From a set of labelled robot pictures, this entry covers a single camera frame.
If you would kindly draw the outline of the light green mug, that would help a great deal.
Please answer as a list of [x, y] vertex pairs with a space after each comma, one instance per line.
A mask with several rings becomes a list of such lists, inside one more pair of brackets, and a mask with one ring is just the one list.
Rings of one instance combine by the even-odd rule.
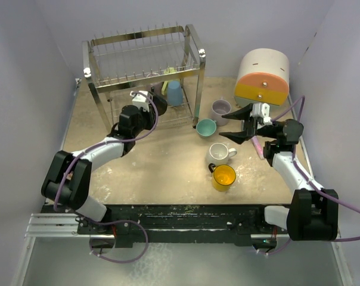
[[[164, 74], [172, 74], [174, 72], [176, 72], [176, 69], [174, 67], [167, 67], [166, 70], [164, 71]], [[163, 82], [163, 85], [162, 85], [162, 95], [163, 96], [167, 95], [168, 83], [169, 83], [169, 80], [165, 80]]]

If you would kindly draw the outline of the blue cup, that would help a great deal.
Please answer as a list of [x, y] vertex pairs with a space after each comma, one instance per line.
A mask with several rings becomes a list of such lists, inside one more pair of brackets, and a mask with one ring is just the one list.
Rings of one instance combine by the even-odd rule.
[[183, 103], [181, 84], [177, 80], [170, 81], [167, 85], [167, 102], [174, 107]]

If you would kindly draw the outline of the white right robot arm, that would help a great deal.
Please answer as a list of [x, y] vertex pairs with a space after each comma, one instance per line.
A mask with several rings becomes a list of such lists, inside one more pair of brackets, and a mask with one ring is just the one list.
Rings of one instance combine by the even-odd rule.
[[333, 241], [337, 237], [339, 205], [333, 189], [325, 189], [303, 168], [296, 146], [304, 127], [295, 119], [277, 121], [266, 103], [249, 104], [224, 119], [241, 121], [241, 131], [222, 132], [237, 144], [255, 136], [265, 137], [263, 157], [283, 178], [292, 194], [289, 206], [266, 206], [254, 219], [255, 228], [268, 233], [275, 226], [285, 229], [293, 241]]

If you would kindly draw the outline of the black mug cream inside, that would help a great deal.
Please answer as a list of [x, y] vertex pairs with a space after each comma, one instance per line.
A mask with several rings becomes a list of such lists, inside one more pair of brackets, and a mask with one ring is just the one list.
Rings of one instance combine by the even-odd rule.
[[167, 111], [167, 101], [161, 95], [158, 95], [154, 92], [151, 92], [151, 97], [153, 100], [154, 105], [157, 109], [158, 116], [162, 116]]

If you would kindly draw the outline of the yellow mug black handle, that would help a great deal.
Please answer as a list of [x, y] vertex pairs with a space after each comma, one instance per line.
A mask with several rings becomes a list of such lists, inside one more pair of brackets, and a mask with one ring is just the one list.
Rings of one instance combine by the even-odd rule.
[[208, 169], [212, 174], [212, 186], [219, 192], [226, 192], [236, 180], [235, 170], [227, 165], [215, 165], [210, 163]]

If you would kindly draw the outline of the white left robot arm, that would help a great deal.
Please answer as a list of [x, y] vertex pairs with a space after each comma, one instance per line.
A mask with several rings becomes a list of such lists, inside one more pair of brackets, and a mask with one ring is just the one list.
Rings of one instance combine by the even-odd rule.
[[135, 105], [122, 108], [119, 121], [111, 132], [99, 143], [82, 151], [59, 151], [42, 184], [41, 194], [58, 204], [69, 207], [78, 214], [91, 220], [91, 227], [99, 234], [111, 229], [112, 219], [107, 216], [107, 208], [89, 194], [91, 173], [106, 163], [127, 155], [137, 140], [152, 132], [157, 125], [159, 109], [149, 104], [147, 109]]

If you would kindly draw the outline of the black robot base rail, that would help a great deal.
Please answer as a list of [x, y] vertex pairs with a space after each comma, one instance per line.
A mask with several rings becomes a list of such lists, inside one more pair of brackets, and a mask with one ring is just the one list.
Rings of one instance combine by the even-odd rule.
[[116, 239], [115, 247], [135, 243], [233, 244], [275, 247], [285, 228], [265, 222], [261, 204], [109, 204], [103, 225], [75, 216], [80, 235]]

